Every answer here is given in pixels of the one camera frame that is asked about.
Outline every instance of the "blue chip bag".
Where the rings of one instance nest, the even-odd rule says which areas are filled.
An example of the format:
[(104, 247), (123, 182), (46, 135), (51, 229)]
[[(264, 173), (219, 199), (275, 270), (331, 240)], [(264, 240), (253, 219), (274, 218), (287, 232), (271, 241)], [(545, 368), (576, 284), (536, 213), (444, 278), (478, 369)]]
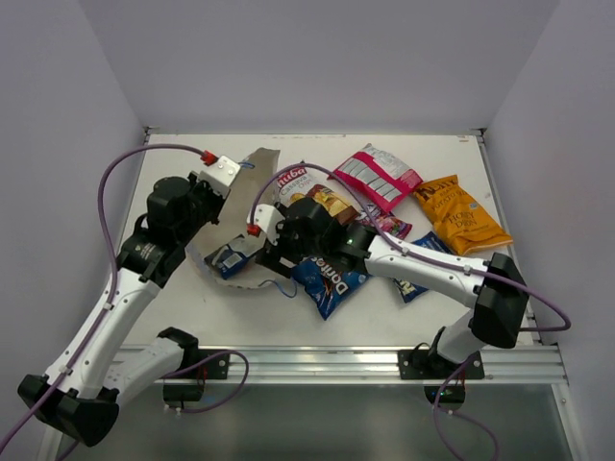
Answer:
[(243, 269), (260, 248), (255, 239), (247, 239), (238, 235), (226, 245), (222, 245), (204, 261), (216, 271), (222, 279), (227, 280)]
[[(418, 240), (414, 240), (412, 242), (414, 245), (418, 245), (419, 247), (429, 248), (430, 250), (436, 250), (440, 253), (448, 253), (452, 255), (453, 253), (448, 247), (444, 244), (442, 240), (438, 238), (438, 236), (430, 231), (427, 235)], [(395, 285), (400, 290), (402, 295), (402, 299), (404, 303), (409, 303), (414, 300), (417, 296), (422, 295), (423, 293), (430, 291), (429, 288), (425, 288), (424, 286), (415, 285), (408, 280), (399, 280), (393, 279)]]
[(335, 308), (367, 281), (359, 272), (339, 272), (322, 257), (311, 257), (297, 264), (292, 277), (301, 283), (316, 302), (318, 312), (327, 320)]

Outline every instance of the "cable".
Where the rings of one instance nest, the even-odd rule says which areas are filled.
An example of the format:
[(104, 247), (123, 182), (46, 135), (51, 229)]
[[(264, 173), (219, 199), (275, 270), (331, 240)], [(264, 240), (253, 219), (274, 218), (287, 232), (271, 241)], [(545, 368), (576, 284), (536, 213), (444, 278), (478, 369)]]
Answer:
[(493, 456), (491, 457), (491, 461), (496, 461), (500, 457), (500, 444), (498, 443), (498, 439), (496, 437), (496, 434), (494, 434), (493, 431), (489, 427), (487, 427), (483, 423), (479, 422), (478, 420), (475, 420), (474, 418), (472, 418), (472, 417), (470, 417), (468, 415), (464, 415), (463, 413), (460, 413), (458, 411), (450, 411), (449, 412), (449, 411), (445, 410), (444, 408), (440, 407), (440, 397), (441, 397), (442, 393), (446, 390), (446, 388), (449, 385), (449, 383), (453, 379), (455, 379), (457, 376), (459, 376), (462, 372), (464, 372), (466, 367), (473, 360), (474, 360), (474, 357), (466, 358), (465, 361), (463, 363), (461, 363), (461, 365), (459, 365), (459, 367), (449, 377), (447, 377), (444, 380), (444, 382), (442, 383), (442, 385), (438, 389), (438, 392), (435, 395), (435, 400), (433, 401), (433, 422), (435, 423), (435, 430), (437, 431), (438, 436), (440, 437), (440, 440), (446, 446), (446, 448), (449, 449), (449, 451), (453, 454), (453, 456), (455, 458), (457, 458), (459, 461), (464, 461), (463, 456), (461, 455), (461, 453), (459, 453), (456, 450), (455, 447), (453, 447), (451, 442), (449, 442), (447, 440), (447, 438), (444, 436), (444, 431), (442, 430), (442, 427), (440, 426), (440, 420), (438, 418), (438, 415), (440, 414), (440, 412), (451, 414), (453, 416), (457, 416), (458, 418), (460, 418), (462, 420), (467, 421), (468, 423), (471, 423), (471, 424), (479, 427), (484, 432), (486, 432), (486, 434), (491, 438), (491, 441), (493, 442), (493, 446), (494, 446), (494, 451), (493, 451)]
[[(109, 226), (107, 225), (107, 218), (105, 216), (105, 205), (104, 205), (105, 186), (107, 185), (107, 179), (109, 178), (111, 171), (113, 171), (113, 168), (115, 168), (118, 163), (120, 163), (121, 161), (125, 160), (128, 157), (134, 156), (144, 151), (153, 150), (153, 149), (174, 149), (174, 150), (192, 152), (194, 154), (197, 154), (199, 157), (203, 155), (203, 152), (198, 150), (196, 147), (184, 146), (183, 144), (152, 144), (149, 146), (141, 146), (136, 149), (133, 149), (132, 151), (122, 154), (121, 156), (116, 158), (107, 167), (107, 169), (103, 173), (103, 176), (101, 177), (100, 183), (98, 185), (97, 202), (98, 202), (98, 219), (100, 221), (100, 226), (103, 231), (103, 237), (105, 238), (105, 247), (107, 249), (107, 255), (109, 257), (109, 261), (111, 264), (111, 287), (109, 289), (109, 294), (106, 298), (106, 303), (109, 303), (109, 304), (112, 304), (113, 297), (115, 296), (115, 290), (117, 289), (118, 269), (117, 269), (117, 262), (115, 261), (115, 250), (113, 248), (113, 241), (111, 240), (111, 234), (109, 232)], [(100, 324), (103, 322), (103, 319), (105, 318), (105, 315), (107, 315), (107, 312), (108, 311), (106, 309), (102, 309), (100, 311), (100, 313), (98, 314), (98, 316), (92, 323), (91, 327), (87, 331), (86, 335), (84, 336), (84, 339), (79, 344), (77, 349), (73, 352), (72, 356), (66, 362), (67, 370), (72, 369), (72, 367), (75, 365), (80, 355), (83, 353), (84, 349), (86, 348), (87, 344), (91, 340), (92, 336), (94, 336), (94, 333), (96, 332), (98, 327), (100, 327)], [(35, 413), (37, 413), (40, 407), (43, 404), (45, 404), (47, 399), (49, 399), (49, 396), (51, 396), (54, 393), (54, 391), (58, 388), (58, 386), (60, 386), (60, 384), (66, 377), (67, 373), (68, 373), (67, 371), (60, 373), (58, 377), (54, 380), (54, 382), (51, 384), (51, 386), (49, 386), (49, 389), (47, 389), (47, 391), (40, 397), (40, 399), (38, 399), (38, 401), (32, 406), (32, 408), (30, 408), (30, 410), (26, 412), (26, 414), (11, 428), (11, 430), (9, 430), (7, 435), (3, 437), (2, 441), (0, 441), (0, 455), (2, 455), (2, 453), (4, 452), (9, 442), (12, 440), (15, 434), (19, 432), (21, 427), (23, 427), (30, 420), (30, 418), (32, 418), (35, 415)]]
[(286, 293), (284, 291), (284, 287), (276, 280), (273, 279), (267, 279), (267, 280), (263, 280), (261, 283), (258, 284), (258, 286), (262, 286), (265, 283), (273, 283), (274, 285), (276, 285), (276, 287), (280, 290), (280, 293), (282, 293), (283, 295), (285, 295), (287, 298), (294, 298), (295, 296), (297, 296), (297, 280), (295, 279), (291, 279), (292, 280), (292, 284), (295, 287), (295, 292), (291, 295), (290, 293)]
[[(292, 170), (294, 168), (299, 168), (299, 167), (312, 168), (314, 170), (318, 170), (318, 171), (320, 171), (322, 173), (325, 173), (326, 175), (329, 175), (331, 178), (334, 178), (334, 179), (338, 180), (339, 183), (341, 185), (343, 185), (344, 188), (348, 191), (348, 193), (351, 196), (353, 196), (353, 198), (358, 202), (358, 204), (363, 209), (363, 211), (365, 211), (365, 214), (367, 215), (367, 217), (371, 221), (371, 223), (374, 226), (374, 228), (376, 228), (376, 231), (378, 232), (380, 237), (382, 237), (382, 239), (388, 245), (390, 245), (391, 248), (397, 250), (402, 255), (408, 255), (410, 257), (414, 257), (415, 259), (418, 259), (419, 261), (423, 261), (423, 262), (426, 262), (426, 263), (434, 265), (434, 266), (442, 267), (443, 269), (449, 269), (449, 270), (465, 273), (465, 267), (464, 266), (460, 266), (460, 265), (457, 265), (457, 264), (451, 264), (451, 263), (448, 263), (448, 262), (442, 262), (442, 261), (439, 261), (437, 259), (432, 259), (432, 258), (430, 258), (428, 256), (419, 255), (417, 253), (414, 253), (413, 251), (411, 251), (408, 248), (403, 248), (402, 246), (400, 246), (389, 235), (387, 235), (386, 232), (384, 232), (384, 230), (381, 229), (381, 227), (379, 226), (378, 221), (376, 220), (376, 218), (374, 216), (372, 216), (371, 213), (367, 212), (367, 204), (365, 203), (364, 199), (362, 199), (358, 194), (356, 194), (356, 192), (353, 191), (350, 188), (350, 186), (348, 184), (346, 184), (341, 178), (339, 178), (334, 172), (332, 172), (332, 171), (328, 170), (327, 168), (324, 168), (324, 167), (322, 167), (320, 165), (315, 165), (313, 163), (295, 163), (295, 164), (292, 164), (290, 166), (286, 166), (282, 170), (278, 171), (272, 178), (270, 178), (265, 183), (265, 185), (260, 189), (260, 191), (257, 193), (257, 197), (254, 199), (254, 202), (252, 203), (252, 208), (250, 209), (250, 223), (251, 224), (254, 224), (254, 218), (255, 218), (255, 213), (257, 211), (258, 201), (260, 200), (260, 197), (264, 193), (265, 189), (267, 187), (269, 187), (269, 184), (271, 184), (280, 175), (286, 173), (287, 171), (290, 171), (290, 170)], [(537, 299), (541, 303), (544, 303), (547, 307), (549, 307), (557, 315), (559, 315), (559, 317), (561, 317), (561, 319), (564, 321), (564, 325), (560, 326), (560, 327), (543, 327), (543, 328), (540, 328), (540, 327), (527, 327), (527, 328), (520, 328), (520, 331), (565, 331), (567, 329), (570, 329), (570, 327), (572, 326), (572, 322), (570, 321), (570, 318), (568, 317), (568, 315), (566, 315), (566, 313), (558, 305), (556, 305), (555, 303), (552, 303), (551, 301), (547, 300), (545, 297), (540, 295), (538, 292), (536, 292), (535, 290), (527, 287), (523, 283), (519, 283), (517, 281), (511, 280), (511, 279), (507, 279), (506, 277), (498, 276), (497, 274), (492, 274), (492, 273), (486, 272), (486, 271), (480, 271), (480, 270), (474, 269), (474, 268), (470, 268), (470, 274), (474, 274), (474, 275), (477, 275), (477, 276), (484, 277), (486, 279), (492, 279), (492, 280), (496, 280), (496, 281), (499, 281), (499, 282), (502, 282), (502, 283), (506, 283), (506, 284), (508, 284), (508, 285), (510, 285), (510, 286), (512, 286), (512, 287), (514, 287), (514, 288), (516, 288), (518, 290), (520, 290), (520, 291), (523, 291), (523, 292), (527, 293), (528, 295), (533, 296), (535, 299)]]
[(64, 461), (68, 456), (71, 455), (71, 453), (75, 450), (75, 448), (79, 445), (79, 442), (77, 442), (76, 440), (70, 444), (63, 452), (60, 456), (58, 456), (58, 458), (56, 458), (56, 461)]
[(211, 405), (204, 406), (203, 408), (181, 408), (181, 412), (182, 413), (190, 413), (190, 414), (205, 413), (206, 411), (210, 411), (210, 410), (212, 410), (214, 408), (217, 408), (218, 406), (224, 405), (227, 401), (229, 401), (234, 396), (239, 394), (241, 389), (243, 389), (243, 385), (245, 384), (246, 379), (248, 378), (248, 373), (250, 373), (250, 362), (248, 361), (248, 358), (243, 353), (241, 353), (239, 351), (226, 350), (226, 351), (216, 352), (216, 353), (213, 353), (212, 355), (210, 355), (209, 357), (204, 358), (200, 362), (195, 363), (194, 365), (190, 365), (189, 367), (186, 367), (183, 370), (180, 370), (180, 371), (177, 371), (177, 372), (173, 372), (173, 373), (169, 373), (169, 374), (166, 374), (166, 375), (164, 375), (162, 377), (162, 379), (166, 379), (166, 378), (170, 378), (170, 377), (181, 376), (181, 375), (183, 375), (183, 374), (185, 374), (187, 372), (190, 372), (190, 371), (194, 370), (195, 368), (199, 368), (199, 367), (205, 365), (206, 363), (211, 362), (211, 360), (215, 360), (216, 358), (219, 358), (219, 357), (221, 357), (223, 355), (226, 355), (226, 354), (238, 356), (239, 358), (241, 358), (241, 360), (243, 360), (243, 363), (245, 363), (245, 365), (246, 365), (245, 372), (243, 373), (243, 378), (241, 379), (239, 384), (237, 384), (237, 387), (235, 387), (234, 390), (228, 396), (226, 396), (222, 400), (217, 401), (216, 403), (212, 403)]

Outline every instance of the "black mounting bracket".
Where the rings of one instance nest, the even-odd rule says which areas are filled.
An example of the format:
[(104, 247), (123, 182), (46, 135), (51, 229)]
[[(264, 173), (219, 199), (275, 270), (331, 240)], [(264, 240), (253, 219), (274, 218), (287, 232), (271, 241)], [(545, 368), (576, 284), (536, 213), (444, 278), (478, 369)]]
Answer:
[[(444, 379), (450, 373), (443, 374), (441, 370), (430, 367), (417, 366), (418, 363), (428, 362), (429, 349), (403, 349), (397, 352), (397, 366), (400, 369), (401, 380)], [(465, 369), (466, 380), (484, 379), (482, 357), (480, 352), (471, 355), (472, 363)]]
[[(193, 354), (192, 360), (194, 361), (192, 363), (198, 363), (218, 352), (222, 352), (222, 350), (199, 349)], [(203, 367), (199, 367), (185, 375), (166, 379), (162, 386), (162, 399), (168, 405), (180, 407), (182, 407), (183, 403), (186, 401), (199, 401), (205, 392), (206, 381), (211, 379), (227, 379), (230, 359), (231, 356), (225, 353), (217, 359), (206, 363)], [(183, 379), (193, 379), (194, 382), (179, 382)]]

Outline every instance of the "snack bag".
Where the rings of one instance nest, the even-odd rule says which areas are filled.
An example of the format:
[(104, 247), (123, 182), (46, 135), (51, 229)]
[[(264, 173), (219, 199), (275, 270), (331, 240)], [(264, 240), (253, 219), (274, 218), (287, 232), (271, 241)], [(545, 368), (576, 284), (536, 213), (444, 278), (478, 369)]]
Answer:
[(304, 197), (311, 197), (324, 206), (331, 216), (336, 217), (339, 224), (349, 223), (358, 215), (350, 203), (325, 185), (318, 183), (303, 166), (293, 168), (279, 177), (278, 188), (279, 199), (284, 206), (289, 206)]
[(423, 182), (414, 191), (433, 229), (458, 255), (512, 243), (512, 237), (465, 190), (457, 175)]
[[(414, 245), (418, 245), (420, 247), (429, 248), (430, 250), (436, 250), (440, 253), (448, 253), (451, 255), (451, 250), (447, 248), (442, 240), (438, 238), (438, 236), (430, 231), (423, 238), (419, 238), (418, 240), (414, 240), (412, 242)], [(400, 294), (402, 295), (402, 299), (404, 303), (409, 303), (414, 298), (423, 293), (430, 291), (429, 288), (425, 288), (424, 286), (415, 285), (411, 281), (408, 280), (399, 280), (393, 279), (397, 288), (400, 290)]]
[(423, 180), (393, 154), (367, 144), (333, 171), (388, 213)]
[(305, 287), (323, 320), (327, 320), (368, 279), (359, 272), (338, 272), (322, 257), (311, 257), (297, 264), (292, 277)]
[(397, 238), (401, 238), (402, 240), (407, 237), (408, 233), (412, 229), (412, 225), (410, 223), (395, 217), (395, 215), (391, 212), (387, 213), (383, 211), (369, 200), (366, 200), (365, 204), (367, 205), (367, 212), (362, 211), (357, 217), (357, 221), (359, 221), (362, 225), (372, 226), (372, 222), (367, 217), (367, 213), (369, 213), (372, 217), (376, 218), (376, 222), (383, 231), (388, 232)]
[(227, 280), (243, 269), (257, 254), (260, 247), (258, 240), (246, 239), (243, 234), (240, 234), (206, 256), (204, 261), (223, 280)]
[[(391, 235), (405, 238), (412, 229), (411, 224), (396, 218), (393, 213), (385, 213), (370, 202), (367, 205), (367, 212)], [(365, 212), (357, 217), (357, 221), (371, 226)], [(336, 271), (322, 257), (311, 257), (297, 264), (292, 270), (292, 277), (305, 287), (323, 320), (327, 320), (340, 304), (369, 279), (369, 276), (359, 272)]]

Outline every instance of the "red connector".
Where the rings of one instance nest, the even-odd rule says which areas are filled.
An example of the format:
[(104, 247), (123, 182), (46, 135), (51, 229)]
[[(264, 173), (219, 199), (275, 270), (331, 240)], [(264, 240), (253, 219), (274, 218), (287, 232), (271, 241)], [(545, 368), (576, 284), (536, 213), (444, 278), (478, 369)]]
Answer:
[(248, 225), (248, 234), (253, 235), (254, 237), (258, 237), (260, 235), (260, 227), (256, 224)]
[(207, 166), (212, 166), (216, 161), (218, 161), (218, 157), (212, 154), (210, 151), (205, 151), (201, 155), (201, 160)]

